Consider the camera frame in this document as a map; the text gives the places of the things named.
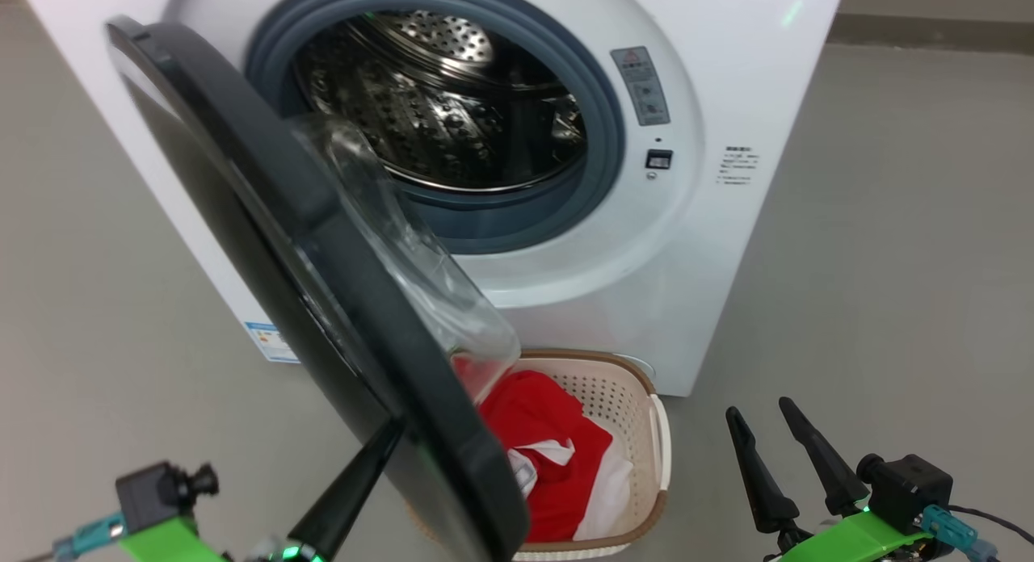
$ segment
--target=white appliance body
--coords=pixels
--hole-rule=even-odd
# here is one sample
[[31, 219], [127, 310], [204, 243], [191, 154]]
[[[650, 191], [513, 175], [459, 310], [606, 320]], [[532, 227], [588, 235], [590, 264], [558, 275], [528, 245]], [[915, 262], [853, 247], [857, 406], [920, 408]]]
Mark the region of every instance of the white appliance body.
[[[269, 355], [268, 342], [251, 330], [269, 323], [266, 312], [126, 95], [102, 25], [120, 14], [141, 24], [181, 22], [243, 68], [255, 27], [281, 0], [29, 2], [184, 242]], [[577, 37], [611, 81], [625, 121], [624, 164], [604, 201], [558, 238], [456, 259], [525, 347], [622, 353], [639, 361], [660, 393], [688, 396], [839, 0], [524, 2]], [[668, 124], [636, 120], [611, 57], [632, 46], [649, 52]], [[671, 168], [646, 168], [650, 149], [672, 150]]]

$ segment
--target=door glass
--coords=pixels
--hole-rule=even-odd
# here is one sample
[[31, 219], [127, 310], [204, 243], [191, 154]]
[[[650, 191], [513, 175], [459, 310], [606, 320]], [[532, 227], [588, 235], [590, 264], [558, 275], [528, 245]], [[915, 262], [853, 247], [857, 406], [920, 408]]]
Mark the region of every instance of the door glass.
[[288, 125], [295, 138], [336, 180], [353, 222], [479, 403], [520, 356], [513, 327], [413, 212], [355, 124], [313, 114], [293, 118]]

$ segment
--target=stainless steel drum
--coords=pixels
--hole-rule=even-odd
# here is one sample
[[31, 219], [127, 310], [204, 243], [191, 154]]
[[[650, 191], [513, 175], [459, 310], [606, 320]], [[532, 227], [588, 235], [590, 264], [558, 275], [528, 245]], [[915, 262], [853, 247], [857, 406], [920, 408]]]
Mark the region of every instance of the stainless steel drum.
[[460, 193], [542, 183], [585, 149], [578, 103], [541, 62], [477, 24], [367, 13], [295, 61], [314, 110], [355, 121], [393, 175]]

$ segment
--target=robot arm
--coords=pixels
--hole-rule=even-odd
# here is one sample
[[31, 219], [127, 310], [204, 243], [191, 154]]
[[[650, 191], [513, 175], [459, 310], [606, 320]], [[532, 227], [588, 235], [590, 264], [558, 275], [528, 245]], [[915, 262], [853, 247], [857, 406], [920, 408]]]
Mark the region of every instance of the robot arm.
[[[351, 460], [320, 499], [287, 534], [287, 542], [267, 540], [247, 562], [325, 562], [332, 560], [403, 433], [388, 419]], [[193, 507], [203, 495], [219, 493], [209, 465], [189, 475], [162, 462], [115, 481], [120, 510], [56, 540], [51, 553], [23, 562], [73, 562], [94, 550], [119, 542], [138, 562], [234, 562], [197, 536]]]
[[[797, 505], [783, 495], [757, 452], [746, 419], [730, 407], [726, 422], [755, 527], [762, 533], [779, 533], [781, 554], [766, 562], [919, 562], [955, 549], [971, 562], [997, 562], [997, 549], [947, 511], [949, 474], [914, 455], [894, 462], [869, 455], [852, 471], [794, 401], [783, 397], [780, 409], [819, 475], [826, 509], [842, 520], [817, 535], [796, 526]], [[870, 495], [865, 485], [872, 488], [872, 498], [860, 508], [858, 504]]]

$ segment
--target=teal connector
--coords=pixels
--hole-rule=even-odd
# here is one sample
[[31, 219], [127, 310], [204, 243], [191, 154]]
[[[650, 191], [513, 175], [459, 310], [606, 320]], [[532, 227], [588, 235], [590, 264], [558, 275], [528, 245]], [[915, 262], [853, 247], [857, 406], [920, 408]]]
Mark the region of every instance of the teal connector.
[[995, 544], [979, 539], [976, 530], [944, 508], [927, 505], [922, 510], [921, 527], [937, 541], [965, 554], [970, 562], [987, 562], [998, 555]]
[[115, 543], [127, 535], [125, 528], [121, 511], [81, 526], [72, 535], [55, 541], [55, 562], [71, 562], [87, 552]]

